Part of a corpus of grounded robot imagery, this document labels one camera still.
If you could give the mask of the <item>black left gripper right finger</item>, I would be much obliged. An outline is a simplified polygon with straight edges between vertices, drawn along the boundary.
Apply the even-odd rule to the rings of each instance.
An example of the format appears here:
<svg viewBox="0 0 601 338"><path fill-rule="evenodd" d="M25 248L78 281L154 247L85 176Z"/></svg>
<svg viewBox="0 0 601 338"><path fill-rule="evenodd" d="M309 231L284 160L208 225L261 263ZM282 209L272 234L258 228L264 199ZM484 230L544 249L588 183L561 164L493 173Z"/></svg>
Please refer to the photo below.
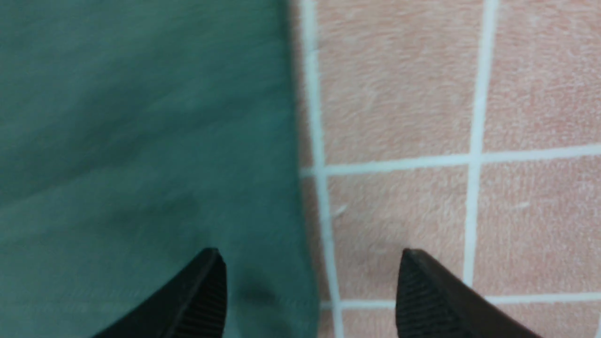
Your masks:
<svg viewBox="0 0 601 338"><path fill-rule="evenodd" d="M395 304L400 338L536 338L421 249L404 249Z"/></svg>

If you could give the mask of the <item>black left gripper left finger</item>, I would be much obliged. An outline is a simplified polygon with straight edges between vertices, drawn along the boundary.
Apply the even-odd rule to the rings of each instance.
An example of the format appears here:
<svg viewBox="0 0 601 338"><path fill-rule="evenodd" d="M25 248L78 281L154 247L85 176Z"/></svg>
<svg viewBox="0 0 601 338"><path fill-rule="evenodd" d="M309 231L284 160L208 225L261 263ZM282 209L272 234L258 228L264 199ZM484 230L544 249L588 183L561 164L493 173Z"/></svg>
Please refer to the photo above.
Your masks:
<svg viewBox="0 0 601 338"><path fill-rule="evenodd" d="M228 306L227 265L205 248L174 278L96 338L221 338Z"/></svg>

